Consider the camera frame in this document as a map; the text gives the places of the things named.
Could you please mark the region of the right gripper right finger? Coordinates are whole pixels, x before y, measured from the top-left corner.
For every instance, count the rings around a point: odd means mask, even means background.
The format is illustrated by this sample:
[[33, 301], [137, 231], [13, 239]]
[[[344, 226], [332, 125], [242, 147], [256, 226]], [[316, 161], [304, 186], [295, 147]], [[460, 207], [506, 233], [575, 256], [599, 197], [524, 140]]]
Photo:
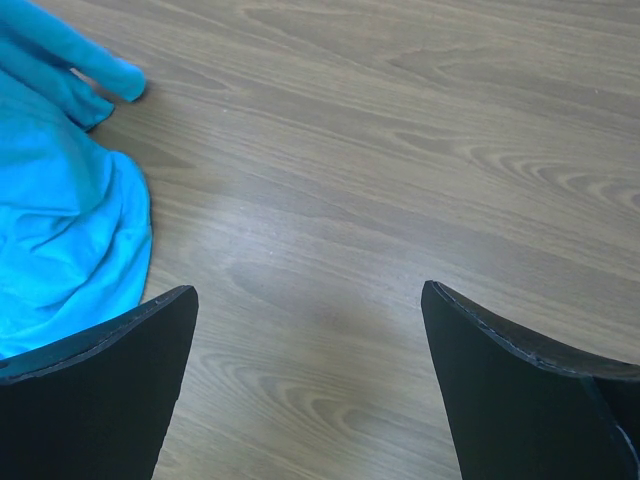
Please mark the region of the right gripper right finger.
[[465, 479], [636, 479], [639, 367], [503, 318], [436, 281], [421, 296]]

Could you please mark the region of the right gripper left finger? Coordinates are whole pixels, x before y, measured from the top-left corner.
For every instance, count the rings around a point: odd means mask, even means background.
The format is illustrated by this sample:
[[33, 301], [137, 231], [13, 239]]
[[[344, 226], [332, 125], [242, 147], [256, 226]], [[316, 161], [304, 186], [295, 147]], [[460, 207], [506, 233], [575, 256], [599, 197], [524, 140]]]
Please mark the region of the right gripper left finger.
[[2, 360], [2, 478], [152, 478], [197, 314], [184, 285]]

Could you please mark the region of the turquoise t shirt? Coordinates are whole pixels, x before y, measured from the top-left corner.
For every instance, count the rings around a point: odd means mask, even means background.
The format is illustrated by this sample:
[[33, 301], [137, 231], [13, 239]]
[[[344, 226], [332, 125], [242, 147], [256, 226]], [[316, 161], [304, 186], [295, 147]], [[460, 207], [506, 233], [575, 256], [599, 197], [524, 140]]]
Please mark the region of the turquoise t shirt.
[[136, 307], [152, 249], [138, 165], [90, 136], [146, 79], [29, 1], [1, 5], [1, 355]]

